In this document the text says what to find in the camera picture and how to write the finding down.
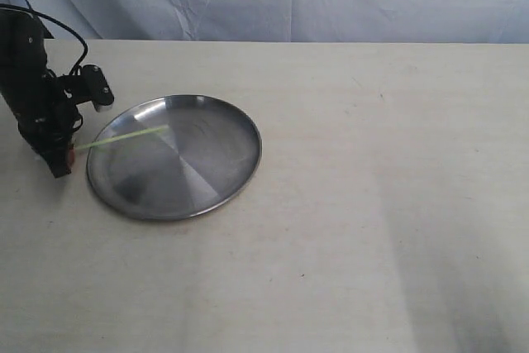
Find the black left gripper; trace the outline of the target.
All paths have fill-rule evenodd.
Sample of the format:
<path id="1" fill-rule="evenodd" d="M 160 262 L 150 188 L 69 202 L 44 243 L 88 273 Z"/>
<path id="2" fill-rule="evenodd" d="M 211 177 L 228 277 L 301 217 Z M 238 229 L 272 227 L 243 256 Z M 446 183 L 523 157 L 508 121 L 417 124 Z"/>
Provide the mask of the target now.
<path id="1" fill-rule="evenodd" d="M 66 89 L 67 82 L 66 77 L 50 69 L 16 78 L 18 131 L 56 179 L 71 174 L 74 133 L 83 125 L 83 116 Z"/>

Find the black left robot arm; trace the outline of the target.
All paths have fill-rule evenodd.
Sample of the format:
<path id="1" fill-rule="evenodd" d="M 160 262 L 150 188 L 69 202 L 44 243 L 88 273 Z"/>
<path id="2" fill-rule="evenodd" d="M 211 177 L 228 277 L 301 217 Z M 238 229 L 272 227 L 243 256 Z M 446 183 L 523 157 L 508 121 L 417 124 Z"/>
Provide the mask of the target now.
<path id="1" fill-rule="evenodd" d="M 25 12 L 1 11 L 1 95 L 22 138 L 54 177 L 70 174 L 73 134 L 83 118 L 59 78 L 47 68 L 44 33 Z"/>

